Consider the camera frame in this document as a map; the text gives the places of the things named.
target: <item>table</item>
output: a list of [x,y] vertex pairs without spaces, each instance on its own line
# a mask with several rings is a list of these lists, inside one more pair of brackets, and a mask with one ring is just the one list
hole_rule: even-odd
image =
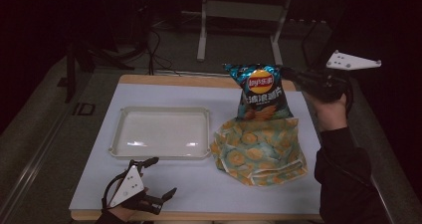
[[[289,105],[300,119],[299,141],[307,159],[308,175],[283,185],[256,187],[241,184],[218,170],[214,158],[160,160],[144,169],[148,192],[161,196],[177,187],[160,215],[138,212],[134,220],[286,220],[320,219],[320,185],[314,179],[317,133],[302,93],[283,81]],[[187,105],[210,111],[210,134],[237,113],[241,90],[231,78],[123,75],[114,92],[90,158],[70,205],[75,220],[96,220],[106,185],[127,168],[107,149],[112,142],[119,111],[127,106]]]

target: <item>white tray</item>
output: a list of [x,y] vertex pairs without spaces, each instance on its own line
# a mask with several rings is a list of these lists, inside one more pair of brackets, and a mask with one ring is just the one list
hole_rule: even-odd
[[121,109],[109,153],[118,159],[202,159],[209,153],[205,108]]

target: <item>metal stand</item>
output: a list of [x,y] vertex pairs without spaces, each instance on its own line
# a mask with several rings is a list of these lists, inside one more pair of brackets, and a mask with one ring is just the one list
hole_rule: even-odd
[[225,2],[214,0],[202,0],[201,34],[199,37],[198,55],[199,62],[205,61],[205,49],[207,43],[206,19],[207,16],[227,17],[238,19],[254,19],[263,21],[277,21],[278,27],[274,35],[270,37],[274,61],[282,65],[282,55],[279,48],[279,38],[286,22],[289,6],[292,0],[286,0],[284,6],[249,4],[237,2]]
[[69,103],[76,91],[76,71],[75,71],[75,60],[78,61],[81,70],[83,72],[92,73],[96,67],[93,62],[92,54],[95,54],[97,57],[100,57],[113,66],[121,70],[134,70],[133,67],[129,67],[116,58],[110,56],[103,50],[97,48],[96,46],[85,41],[74,41],[68,47],[67,52],[67,77],[66,77],[66,87],[68,93],[66,96],[66,103]]

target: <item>black sleeve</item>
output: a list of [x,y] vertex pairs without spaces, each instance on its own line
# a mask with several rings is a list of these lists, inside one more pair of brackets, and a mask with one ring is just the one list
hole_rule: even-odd
[[389,223],[376,189],[362,184],[370,184],[370,161],[364,149],[354,146],[348,127],[322,132],[321,139],[315,177],[321,184],[319,214],[323,221]]
[[118,219],[116,216],[112,215],[109,211],[103,211],[103,214],[97,220],[96,224],[125,224],[126,222]]

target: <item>bag of chips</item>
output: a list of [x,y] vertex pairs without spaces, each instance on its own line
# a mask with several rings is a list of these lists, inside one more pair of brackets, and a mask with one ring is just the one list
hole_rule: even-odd
[[237,119],[293,117],[282,87],[281,66],[224,64],[223,67],[243,90]]

